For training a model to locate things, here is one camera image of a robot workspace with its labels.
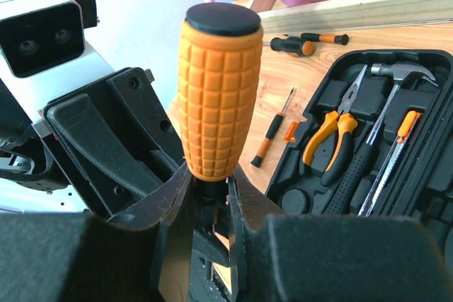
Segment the tool tray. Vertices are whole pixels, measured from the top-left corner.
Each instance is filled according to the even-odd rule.
[[[373,166],[357,187],[350,213],[357,214],[362,206],[406,113],[416,110],[421,117],[379,196],[374,215],[417,218],[444,248],[453,223],[453,56],[443,51],[366,50],[338,59],[307,105],[306,121],[299,123],[294,141],[287,143],[266,195],[288,213],[323,213],[341,181],[340,178],[329,187],[320,182],[335,151],[338,133],[330,135],[317,148],[310,171],[301,175],[299,163],[304,147],[323,123],[325,114],[338,109],[343,94],[367,64],[367,73],[350,110],[358,121],[352,134],[354,152],[357,152],[394,84],[389,77],[372,76],[370,67],[373,63],[395,62],[415,62],[426,67],[439,86],[415,79],[404,84],[391,101],[377,137]]]

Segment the hammer head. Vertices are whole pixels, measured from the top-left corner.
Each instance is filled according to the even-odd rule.
[[[412,62],[396,62],[393,65],[373,64],[371,73],[375,76],[387,76],[394,80],[395,84],[403,85],[416,78],[424,79],[434,86],[438,86],[435,82],[436,78],[430,70]]]

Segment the pliers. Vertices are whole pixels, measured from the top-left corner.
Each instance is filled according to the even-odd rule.
[[[334,110],[326,114],[324,123],[313,137],[310,138],[309,143],[305,147],[301,163],[301,167],[303,168],[305,166],[311,166],[314,153],[319,144],[323,143],[332,133],[338,130],[338,142],[335,153],[321,177],[321,184],[324,187],[328,187],[340,177],[352,157],[352,132],[358,126],[358,122],[349,112],[352,103],[354,103],[357,97],[362,79],[367,73],[367,67],[367,65],[363,67],[362,71],[344,94],[338,106],[338,111]]]

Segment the camera lens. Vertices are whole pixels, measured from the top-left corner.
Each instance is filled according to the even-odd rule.
[[[72,38],[72,34],[68,30],[58,30],[55,33],[55,42],[57,44],[64,44],[70,41]]]
[[[24,56],[30,56],[38,50],[38,44],[34,40],[26,40],[19,45],[19,52]]]

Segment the toolbox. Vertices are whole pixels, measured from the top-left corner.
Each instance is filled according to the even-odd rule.
[[[368,142],[372,127],[394,88],[392,77],[372,74],[372,66],[377,63],[424,66],[435,77],[437,86],[415,71],[414,74],[419,74],[412,75],[396,92],[385,110],[364,175],[341,213],[359,214],[392,144],[398,140],[398,129],[406,114],[413,110],[420,113],[420,118],[377,197],[372,215],[418,219],[428,227],[443,251],[446,247],[453,250],[453,246],[448,246],[453,244],[453,235],[449,237],[453,224],[453,56],[444,51],[365,50],[338,59],[307,105],[303,113],[306,121],[292,125],[294,130],[287,135],[288,143],[266,195],[289,214],[335,211],[331,205],[335,196],[341,194],[338,191],[342,181],[343,184],[348,181],[348,167]],[[350,155],[345,157],[344,170],[338,178],[326,185],[321,178],[335,153],[338,133],[329,134],[317,146],[311,166],[304,165],[302,157],[309,141],[326,121],[326,114],[338,110],[361,71],[365,75],[349,111],[358,123],[352,132]],[[449,258],[453,253],[445,251],[445,255],[447,262],[453,262]]]

